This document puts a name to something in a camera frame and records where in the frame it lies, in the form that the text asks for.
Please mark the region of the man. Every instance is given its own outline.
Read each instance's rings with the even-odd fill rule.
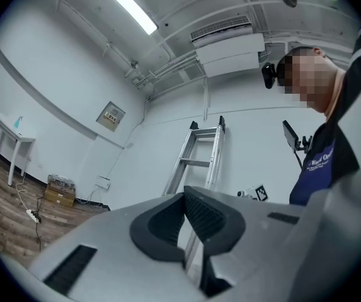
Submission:
[[[298,94],[301,101],[326,117],[313,136],[289,198],[290,204],[306,205],[313,192],[329,188],[359,169],[338,122],[361,93],[361,30],[347,71],[320,48],[298,47],[278,63],[277,79],[286,93]]]

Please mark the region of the black headset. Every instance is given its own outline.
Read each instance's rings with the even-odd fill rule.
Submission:
[[[277,78],[274,64],[269,62],[265,63],[263,68],[261,69],[261,73],[263,74],[266,88],[271,89],[274,85],[275,79]]]

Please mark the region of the power strip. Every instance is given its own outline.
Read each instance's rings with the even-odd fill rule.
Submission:
[[[36,223],[39,224],[39,220],[36,218],[36,216],[33,214],[33,211],[28,209],[26,211],[26,213],[28,214],[28,216]]]

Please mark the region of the electrical panel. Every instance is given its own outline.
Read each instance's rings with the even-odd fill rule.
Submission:
[[[109,102],[105,106],[104,110],[100,113],[96,122],[114,132],[123,119],[124,115],[125,112],[123,110],[114,105],[112,102]]]

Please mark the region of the aluminum ladder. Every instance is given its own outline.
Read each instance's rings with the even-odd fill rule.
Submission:
[[[219,117],[218,126],[213,128],[199,129],[198,124],[194,121],[192,122],[192,124],[190,125],[190,129],[187,133],[186,140],[180,150],[180,154],[176,160],[175,166],[173,167],[163,196],[167,194],[174,194],[177,192],[181,179],[183,178],[186,167],[188,165],[208,167],[208,173],[205,180],[204,188],[214,190],[219,170],[219,161],[221,158],[221,147],[225,137],[225,129],[226,125],[223,116]],[[199,138],[214,138],[214,146],[212,147],[210,161],[199,161],[190,159],[195,143]],[[198,244],[199,240],[197,240],[196,233],[192,230],[185,250],[186,271],[189,270],[192,264]]]

